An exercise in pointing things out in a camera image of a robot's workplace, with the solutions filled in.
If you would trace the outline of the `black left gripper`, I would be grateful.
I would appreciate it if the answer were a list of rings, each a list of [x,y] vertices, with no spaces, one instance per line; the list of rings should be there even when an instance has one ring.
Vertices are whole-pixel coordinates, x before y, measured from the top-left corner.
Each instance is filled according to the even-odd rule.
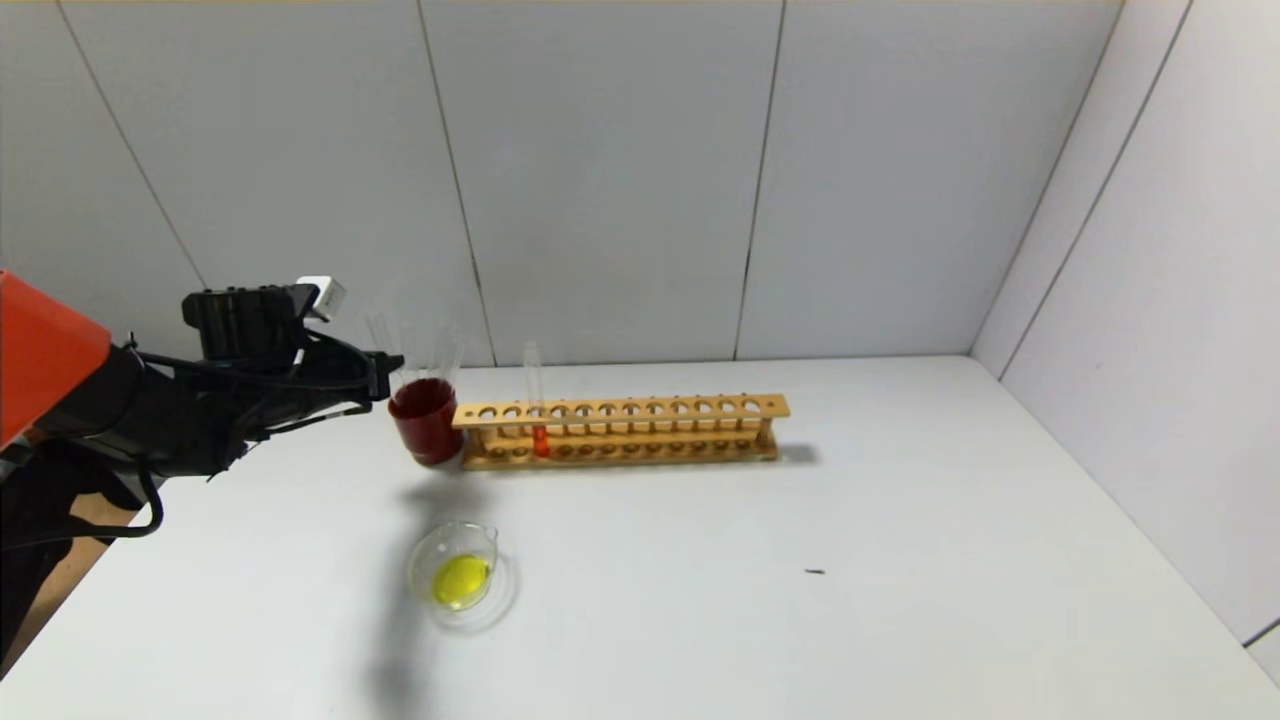
[[[346,402],[371,406],[390,393],[390,375],[404,365],[404,356],[380,350],[361,350],[317,331],[306,331],[305,384],[343,395]]]

